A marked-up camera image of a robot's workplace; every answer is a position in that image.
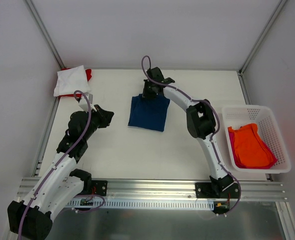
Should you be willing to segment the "blue printed t shirt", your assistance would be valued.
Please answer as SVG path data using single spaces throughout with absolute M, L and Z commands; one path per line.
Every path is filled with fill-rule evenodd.
M 142 94 L 133 96 L 128 126 L 163 132 L 169 105 L 170 100 L 162 95 L 154 99 L 144 98 Z

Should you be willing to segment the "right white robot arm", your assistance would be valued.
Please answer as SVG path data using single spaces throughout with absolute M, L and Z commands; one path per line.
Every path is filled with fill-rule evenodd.
M 201 187 L 200 192 L 210 198 L 231 198 L 238 190 L 234 179 L 222 161 L 215 135 L 220 130 L 218 115 L 208 100 L 196 100 L 175 86 L 175 81 L 164 78 L 158 67 L 143 70 L 143 96 L 155 98 L 164 96 L 178 105 L 186 114 L 189 134 L 200 144 L 210 171 L 210 184 Z

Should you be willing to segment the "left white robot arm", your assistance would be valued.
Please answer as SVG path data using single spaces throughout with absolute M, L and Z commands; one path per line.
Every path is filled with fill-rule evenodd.
M 87 141 L 97 129 L 110 125 L 114 113 L 99 105 L 90 111 L 71 114 L 54 159 L 45 174 L 21 201 L 7 208 L 10 231 L 17 237 L 44 240 L 63 208 L 78 194 L 92 189 L 92 175 L 77 168 L 88 148 Z

